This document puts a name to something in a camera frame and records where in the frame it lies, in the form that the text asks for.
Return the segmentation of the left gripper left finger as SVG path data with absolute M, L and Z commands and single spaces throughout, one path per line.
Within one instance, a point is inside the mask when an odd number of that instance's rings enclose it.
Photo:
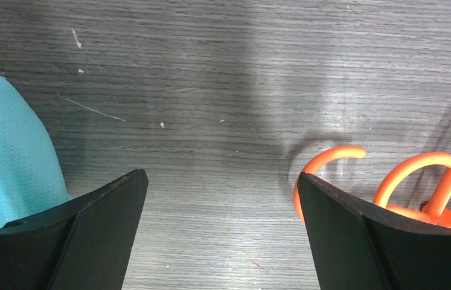
M 0 289 L 121 289 L 146 199 L 133 170 L 0 228 Z

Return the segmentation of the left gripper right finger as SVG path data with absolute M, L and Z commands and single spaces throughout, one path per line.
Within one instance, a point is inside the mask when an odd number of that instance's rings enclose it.
M 321 289 L 451 289 L 451 229 L 355 197 L 315 175 L 298 190 Z

